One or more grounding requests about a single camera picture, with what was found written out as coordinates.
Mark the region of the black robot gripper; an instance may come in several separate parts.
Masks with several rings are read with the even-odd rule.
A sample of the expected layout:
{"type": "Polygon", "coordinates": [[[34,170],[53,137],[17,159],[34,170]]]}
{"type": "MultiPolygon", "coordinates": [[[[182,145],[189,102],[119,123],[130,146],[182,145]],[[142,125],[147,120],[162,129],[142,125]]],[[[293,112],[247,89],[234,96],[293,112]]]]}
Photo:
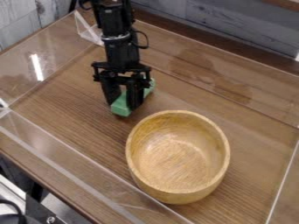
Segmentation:
{"type": "Polygon", "coordinates": [[[127,106],[131,110],[143,104],[145,88],[151,87],[151,68],[141,62],[138,35],[102,36],[107,54],[106,61],[95,61],[95,81],[102,84],[107,104],[111,105],[122,95],[121,86],[127,86],[127,106]]]}

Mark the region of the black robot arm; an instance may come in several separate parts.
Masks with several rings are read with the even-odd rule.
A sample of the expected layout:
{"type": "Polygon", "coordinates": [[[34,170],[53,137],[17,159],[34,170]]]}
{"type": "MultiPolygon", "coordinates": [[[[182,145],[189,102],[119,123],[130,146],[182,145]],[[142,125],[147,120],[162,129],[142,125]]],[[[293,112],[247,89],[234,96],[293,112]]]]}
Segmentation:
{"type": "Polygon", "coordinates": [[[101,40],[106,48],[106,61],[94,61],[94,81],[102,85],[107,104],[113,105],[126,87],[126,105],[130,110],[138,109],[145,102],[146,89],[151,87],[151,67],[141,62],[141,49],[149,48],[139,44],[134,27],[135,12],[131,0],[89,0],[87,8],[82,1],[83,10],[94,11],[98,28],[102,30],[101,40]]]}

